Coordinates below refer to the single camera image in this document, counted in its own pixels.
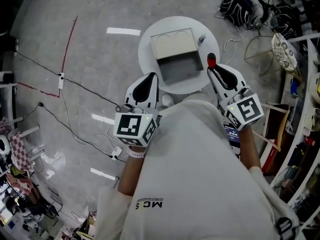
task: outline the red tape line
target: red tape line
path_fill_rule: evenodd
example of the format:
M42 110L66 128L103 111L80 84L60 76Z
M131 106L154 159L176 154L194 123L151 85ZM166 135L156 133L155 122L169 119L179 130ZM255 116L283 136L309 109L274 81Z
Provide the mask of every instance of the red tape line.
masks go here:
M70 35L69 35L68 43L66 44L65 53L64 53L63 62L62 62L61 73L65 70L65 62L66 62L67 52L68 52L68 48L69 48L69 44L70 44L72 33L74 32L74 29L75 29L75 25L76 25L77 19L78 19L78 15L75 17L75 20L73 21L73 25L72 25L72 29L71 29L71 32L70 32ZM28 85L26 83L23 83L23 82L17 82L17 83L19 85L22 85L22 86L27 87L29 89L38 90L37 88L34 88L34 87L32 87L32 86L30 86L30 85ZM60 89L59 89L59 95L56 95L56 94L53 94L53 93L49 93L49 92L45 92L43 90L39 90L39 91L42 94L45 94L45 95L48 95L48 96L52 96L52 97L56 97L56 98L60 98L60 93L61 93Z

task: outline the checkered cloth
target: checkered cloth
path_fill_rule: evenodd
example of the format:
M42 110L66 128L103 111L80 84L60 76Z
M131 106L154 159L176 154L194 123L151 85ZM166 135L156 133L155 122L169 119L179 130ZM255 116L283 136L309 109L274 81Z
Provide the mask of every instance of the checkered cloth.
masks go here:
M11 127L8 125L8 120L5 117L3 117L0 120L0 134L8 136L11 130Z
M32 163L28 157L27 151L25 149L24 142L21 137L21 132L9 138L11 145L11 160L12 163L19 170L31 171Z

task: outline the black-and-white fiducial cube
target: black-and-white fiducial cube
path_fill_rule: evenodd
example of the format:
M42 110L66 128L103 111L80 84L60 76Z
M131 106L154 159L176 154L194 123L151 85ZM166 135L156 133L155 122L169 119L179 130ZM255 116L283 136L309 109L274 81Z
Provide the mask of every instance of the black-and-white fiducial cube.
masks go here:
M123 114L119 122L117 134L126 136L138 136L140 123L141 115Z
M237 103L237 106L245 122L261 115L259 108L252 97Z
M116 113L113 135L123 144L147 147L157 129L154 114Z
M122 138L122 137L118 137L118 139L119 139L124 145L142 146L142 143L141 143L138 139Z
M146 129L146 131L143 134L143 140L145 141L145 143L149 143L152 134L154 134L155 130L156 130L156 124L154 120L151 120L150 124L148 125L148 128Z
M228 110L226 112L226 117L230 120L233 126L238 129L241 126L241 123L234 117L234 115Z

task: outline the white t-shirt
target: white t-shirt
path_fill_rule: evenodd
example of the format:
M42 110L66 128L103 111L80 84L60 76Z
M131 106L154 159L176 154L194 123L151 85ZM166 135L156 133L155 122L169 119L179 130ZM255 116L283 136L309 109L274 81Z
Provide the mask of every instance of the white t-shirt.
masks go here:
M95 240L275 240L275 207L298 225L261 170L232 153L216 107L185 100L162 115L134 196L101 190Z

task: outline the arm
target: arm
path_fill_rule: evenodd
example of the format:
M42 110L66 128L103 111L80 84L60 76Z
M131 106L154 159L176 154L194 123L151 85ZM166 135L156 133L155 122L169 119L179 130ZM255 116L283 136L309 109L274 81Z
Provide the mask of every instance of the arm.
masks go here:
M138 153L145 150L144 147L130 146L130 148ZM121 238L143 164L143 158L129 156L120 178L118 191L108 187L100 190L94 240Z
M260 159L257 151L257 147L254 140L251 127L243 129L239 132L240 138L240 160L243 165L249 170L251 167L259 167Z
M138 153L141 153L146 149L145 147L141 146L130 146L129 148ZM129 156L120 178L118 186L119 192L126 196L133 197L139 181L144 160L144 158L133 158Z

